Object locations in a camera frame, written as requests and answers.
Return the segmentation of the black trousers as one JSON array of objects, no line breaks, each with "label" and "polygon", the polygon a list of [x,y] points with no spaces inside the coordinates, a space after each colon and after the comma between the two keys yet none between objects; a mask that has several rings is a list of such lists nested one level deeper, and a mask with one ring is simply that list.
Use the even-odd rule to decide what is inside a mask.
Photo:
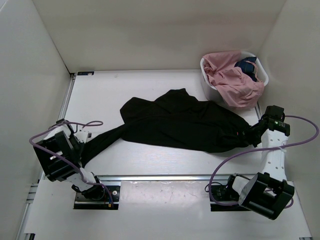
[{"label": "black trousers", "polygon": [[186,89],[172,89],[154,101],[133,97],[120,109],[123,124],[87,142],[86,165],[118,139],[153,146],[223,153],[252,144],[243,135],[251,126],[213,101],[199,101]]}]

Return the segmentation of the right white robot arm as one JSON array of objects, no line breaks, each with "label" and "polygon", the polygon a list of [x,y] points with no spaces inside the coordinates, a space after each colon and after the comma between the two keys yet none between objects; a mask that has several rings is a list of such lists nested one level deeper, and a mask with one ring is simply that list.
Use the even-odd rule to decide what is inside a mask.
[{"label": "right white robot arm", "polygon": [[287,183],[284,145],[290,135],[290,125],[271,120],[261,136],[262,167],[252,179],[238,174],[229,177],[224,193],[238,205],[275,220],[292,200],[295,188]]}]

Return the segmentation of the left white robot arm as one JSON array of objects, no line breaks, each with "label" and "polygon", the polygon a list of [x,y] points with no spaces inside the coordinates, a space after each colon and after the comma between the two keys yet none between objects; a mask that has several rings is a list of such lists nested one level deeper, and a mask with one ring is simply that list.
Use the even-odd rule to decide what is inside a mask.
[{"label": "left white robot arm", "polygon": [[31,137],[29,143],[48,180],[69,182],[76,193],[99,201],[106,197],[107,191],[100,179],[94,173],[87,172],[82,163],[82,153],[89,135],[63,122]]}]

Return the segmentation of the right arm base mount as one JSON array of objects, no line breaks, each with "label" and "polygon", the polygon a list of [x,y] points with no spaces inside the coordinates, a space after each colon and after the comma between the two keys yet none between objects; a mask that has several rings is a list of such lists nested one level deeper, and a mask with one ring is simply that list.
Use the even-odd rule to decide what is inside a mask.
[{"label": "right arm base mount", "polygon": [[[211,193],[213,197],[218,202],[237,202],[239,200],[239,194],[233,189],[228,189],[226,185],[223,185],[219,182],[213,182],[211,185]],[[210,201],[210,211],[211,212],[248,212],[249,209],[246,209],[242,206],[237,205],[218,205],[217,203]]]}]

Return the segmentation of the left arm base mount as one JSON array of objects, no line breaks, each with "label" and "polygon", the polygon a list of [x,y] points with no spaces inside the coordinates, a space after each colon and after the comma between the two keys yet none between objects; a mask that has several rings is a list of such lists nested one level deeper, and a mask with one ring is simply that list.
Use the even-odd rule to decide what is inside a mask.
[{"label": "left arm base mount", "polygon": [[102,186],[92,186],[91,188],[76,191],[73,208],[75,210],[118,210],[121,185],[106,185],[109,193]]}]

